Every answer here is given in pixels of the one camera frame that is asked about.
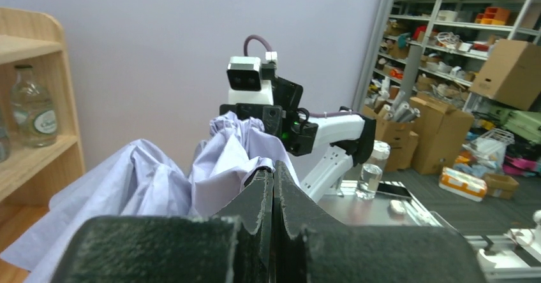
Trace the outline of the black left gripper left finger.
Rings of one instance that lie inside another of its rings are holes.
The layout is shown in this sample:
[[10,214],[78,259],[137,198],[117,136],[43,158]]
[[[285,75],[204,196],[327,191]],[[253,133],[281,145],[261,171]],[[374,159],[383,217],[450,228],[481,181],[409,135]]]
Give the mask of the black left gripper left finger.
[[211,217],[99,216],[68,244],[52,282],[268,282],[273,174]]

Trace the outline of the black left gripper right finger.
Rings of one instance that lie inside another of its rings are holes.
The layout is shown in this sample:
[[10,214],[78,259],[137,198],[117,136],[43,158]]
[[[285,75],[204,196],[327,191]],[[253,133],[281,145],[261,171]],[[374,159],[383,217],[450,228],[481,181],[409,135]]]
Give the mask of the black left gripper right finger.
[[485,282],[470,244],[431,226],[347,226],[274,172],[278,282]]

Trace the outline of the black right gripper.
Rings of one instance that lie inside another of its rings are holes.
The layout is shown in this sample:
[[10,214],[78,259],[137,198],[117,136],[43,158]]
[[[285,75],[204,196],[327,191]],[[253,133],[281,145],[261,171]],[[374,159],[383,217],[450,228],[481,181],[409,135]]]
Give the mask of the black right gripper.
[[281,77],[262,81],[260,91],[228,91],[228,103],[219,107],[221,115],[233,112],[240,120],[260,119],[265,132],[277,137],[298,119],[303,86]]

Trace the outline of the lavender folding umbrella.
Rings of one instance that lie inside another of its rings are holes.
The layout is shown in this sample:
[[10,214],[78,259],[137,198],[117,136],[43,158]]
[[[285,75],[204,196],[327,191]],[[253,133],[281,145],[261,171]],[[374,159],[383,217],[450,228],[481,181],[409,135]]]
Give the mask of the lavender folding umbrella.
[[55,194],[49,211],[1,253],[29,271],[28,282],[49,282],[72,236],[102,215],[207,217],[221,210],[259,168],[276,161],[293,168],[280,139],[262,121],[233,112],[210,123],[189,174],[148,140],[135,140]]

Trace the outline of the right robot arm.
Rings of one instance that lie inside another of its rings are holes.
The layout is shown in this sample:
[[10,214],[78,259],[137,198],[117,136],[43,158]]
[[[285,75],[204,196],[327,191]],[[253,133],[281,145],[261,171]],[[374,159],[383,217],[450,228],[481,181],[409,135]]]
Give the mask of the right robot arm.
[[376,122],[349,108],[338,112],[315,113],[299,107],[301,85],[277,77],[257,79],[234,75],[229,79],[228,103],[219,112],[235,113],[241,120],[260,120],[263,131],[276,137],[292,156],[305,156],[317,148],[327,151],[300,188],[315,202],[354,166],[371,155]]

